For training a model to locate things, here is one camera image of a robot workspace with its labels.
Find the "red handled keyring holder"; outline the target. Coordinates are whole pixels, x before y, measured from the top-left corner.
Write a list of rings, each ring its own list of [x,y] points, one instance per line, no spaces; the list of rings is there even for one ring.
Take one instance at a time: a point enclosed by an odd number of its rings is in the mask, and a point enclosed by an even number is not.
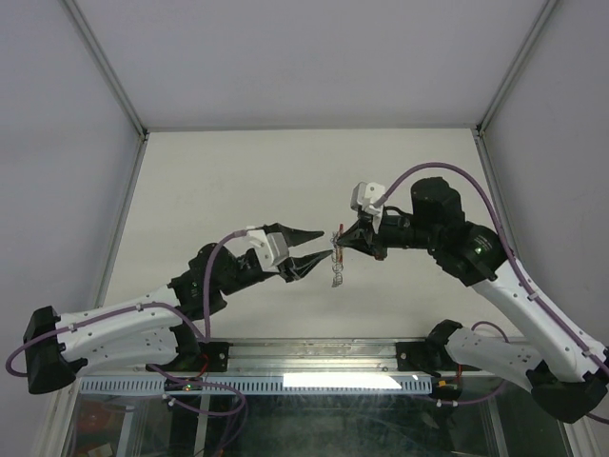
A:
[[[332,284],[333,288],[338,288],[343,284],[344,277],[344,252],[343,248],[338,245],[339,237],[344,233],[344,225],[339,224],[338,229],[332,233],[332,237],[330,239],[333,252],[331,254],[332,261]]]

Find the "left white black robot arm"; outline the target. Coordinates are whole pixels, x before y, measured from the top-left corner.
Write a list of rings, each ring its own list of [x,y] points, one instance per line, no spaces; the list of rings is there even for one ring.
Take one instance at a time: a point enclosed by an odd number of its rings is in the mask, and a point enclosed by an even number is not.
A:
[[[237,230],[200,248],[185,272],[136,299],[63,314],[39,308],[16,351],[24,355],[25,369],[14,369],[9,359],[6,370],[41,395],[103,370],[192,368],[210,340],[210,318],[226,307],[226,297],[274,277],[287,284],[304,279],[332,252],[297,258],[290,251],[320,237],[319,231],[278,223]]]

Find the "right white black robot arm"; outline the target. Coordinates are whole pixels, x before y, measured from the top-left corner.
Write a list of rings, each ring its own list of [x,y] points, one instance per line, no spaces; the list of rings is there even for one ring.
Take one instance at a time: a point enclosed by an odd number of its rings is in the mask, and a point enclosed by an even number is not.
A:
[[[448,275],[494,305],[526,338],[518,347],[444,320],[428,334],[426,360],[488,371],[531,394],[553,418],[573,424],[608,393],[608,348],[592,338],[539,290],[500,236],[465,218],[460,194],[441,177],[410,190],[412,212],[384,204],[384,186],[359,183],[350,206],[357,221],[338,238],[377,260],[392,248],[422,249]]]

